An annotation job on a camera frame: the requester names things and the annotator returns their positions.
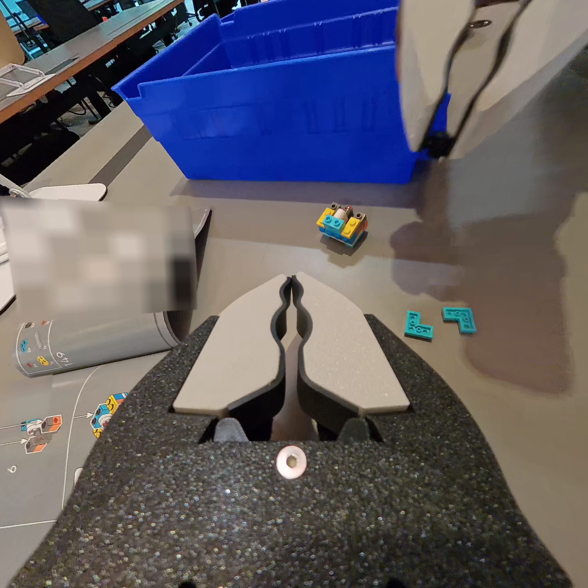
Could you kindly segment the clear plastic box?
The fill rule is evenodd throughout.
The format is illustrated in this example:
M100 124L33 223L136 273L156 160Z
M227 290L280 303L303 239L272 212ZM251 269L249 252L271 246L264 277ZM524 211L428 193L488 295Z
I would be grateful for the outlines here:
M1 99L27 94L50 77L41 70L7 64L1 68Z

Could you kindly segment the blue plastic bin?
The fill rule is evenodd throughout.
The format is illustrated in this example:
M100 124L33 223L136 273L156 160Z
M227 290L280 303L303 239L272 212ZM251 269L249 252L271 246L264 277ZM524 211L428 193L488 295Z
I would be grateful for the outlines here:
M114 90L187 179L404 184L417 161L401 116L396 47L228 65Z
M303 26L334 26L342 47L390 45L396 40L399 1L268 1L239 8L220 20L228 38Z

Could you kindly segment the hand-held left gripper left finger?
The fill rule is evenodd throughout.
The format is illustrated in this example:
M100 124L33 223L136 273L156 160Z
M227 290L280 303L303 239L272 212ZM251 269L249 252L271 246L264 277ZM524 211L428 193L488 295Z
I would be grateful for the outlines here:
M218 317L173 401L176 413L238 421L249 440L268 440L285 400L286 312L291 278L247 292Z

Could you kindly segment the tan chair back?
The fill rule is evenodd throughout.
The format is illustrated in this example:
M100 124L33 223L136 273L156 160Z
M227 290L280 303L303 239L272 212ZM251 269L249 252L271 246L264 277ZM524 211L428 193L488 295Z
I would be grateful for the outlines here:
M0 67L3 68L10 64L23 65L26 62L25 53L2 13L0 14L0 29Z

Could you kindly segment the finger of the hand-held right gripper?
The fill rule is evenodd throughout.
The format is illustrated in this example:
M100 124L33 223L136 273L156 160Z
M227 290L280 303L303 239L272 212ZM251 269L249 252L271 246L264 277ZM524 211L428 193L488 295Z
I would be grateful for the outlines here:
M514 118L587 45L587 1L526 1L501 43L450 159L463 158Z
M396 74L408 146L421 148L445 94L452 59L475 1L400 1Z

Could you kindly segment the teal corner toy plate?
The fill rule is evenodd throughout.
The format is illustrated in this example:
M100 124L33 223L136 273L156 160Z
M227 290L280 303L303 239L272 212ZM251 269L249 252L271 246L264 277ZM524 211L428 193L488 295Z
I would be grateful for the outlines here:
M408 311L406 313L403 334L423 341L431 342L434 337L434 327L421 322L419 312Z
M469 307L444 306L442 308L442 318L444 322L457 324L460 334L477 333L473 312Z

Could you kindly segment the white rounded board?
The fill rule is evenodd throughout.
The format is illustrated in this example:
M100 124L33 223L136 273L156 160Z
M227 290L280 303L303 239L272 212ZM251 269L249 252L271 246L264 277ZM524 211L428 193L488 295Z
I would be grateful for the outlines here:
M39 187L36 189L28 189L27 194L30 198L40 200L99 202L106 196L107 187L103 183Z

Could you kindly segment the small multicoloured toy brick model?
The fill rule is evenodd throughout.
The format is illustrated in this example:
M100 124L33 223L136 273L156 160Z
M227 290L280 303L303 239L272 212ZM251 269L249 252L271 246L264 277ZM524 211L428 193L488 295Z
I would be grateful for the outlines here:
M332 202L322 212L316 225L328 238L354 249L368 228L368 217L365 213L355 212L350 205Z

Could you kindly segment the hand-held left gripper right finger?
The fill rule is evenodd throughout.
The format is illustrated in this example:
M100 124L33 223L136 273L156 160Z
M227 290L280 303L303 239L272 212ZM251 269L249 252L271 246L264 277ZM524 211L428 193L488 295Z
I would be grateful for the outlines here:
M312 276L293 276L302 338L298 352L300 407L339 434L355 417L407 411L410 401L364 313Z

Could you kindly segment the grey instruction booklet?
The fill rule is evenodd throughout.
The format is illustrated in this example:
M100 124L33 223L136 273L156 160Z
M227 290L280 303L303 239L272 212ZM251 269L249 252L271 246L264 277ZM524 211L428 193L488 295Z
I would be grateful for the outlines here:
M130 389L186 338L192 311L61 318L1 311L1 533L53 524Z

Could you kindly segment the long wooden table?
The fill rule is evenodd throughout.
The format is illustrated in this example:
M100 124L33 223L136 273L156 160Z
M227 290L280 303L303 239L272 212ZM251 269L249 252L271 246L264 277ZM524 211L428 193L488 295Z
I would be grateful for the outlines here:
M1 99L1 123L33 104L57 85L85 70L180 3L181 1L154 1L128 9L28 62L28 67L45 73L53 72L53 76L25 94Z

